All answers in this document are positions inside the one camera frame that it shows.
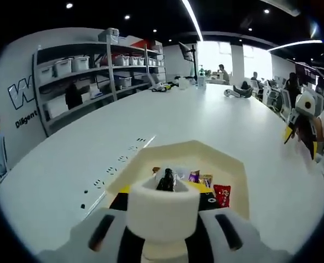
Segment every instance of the red candy wrapper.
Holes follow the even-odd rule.
[[[216,199],[218,200],[221,208],[229,207],[230,203],[230,190],[232,187],[230,185],[214,185],[213,186],[216,194]]]

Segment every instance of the ceiling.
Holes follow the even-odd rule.
[[[92,27],[120,29],[121,34],[153,38],[165,45],[178,41],[198,40],[194,25],[180,0],[163,1],[93,1],[57,0],[0,3],[0,47],[24,35],[57,27]],[[66,3],[73,3],[66,9]],[[259,0],[189,0],[202,32],[232,32],[264,39],[277,45],[309,40],[316,25],[307,16],[290,16],[281,9]],[[181,36],[184,32],[193,35]],[[314,39],[321,37],[317,30]],[[250,44],[265,49],[267,44],[239,37],[204,35],[204,40],[225,40],[235,44]],[[324,44],[298,45],[274,51],[274,54],[311,65],[324,67]]]

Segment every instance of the white table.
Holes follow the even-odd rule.
[[[268,246],[295,253],[324,211],[323,177],[308,174],[293,143],[283,145],[285,124],[275,113],[255,98],[226,98],[228,87],[147,90],[47,138],[1,184],[1,206],[15,232],[33,253],[63,245],[101,200],[100,182],[114,180],[107,169],[118,173],[126,165],[118,157],[131,159],[130,146],[156,136],[150,146],[195,139],[243,161],[251,222]]]

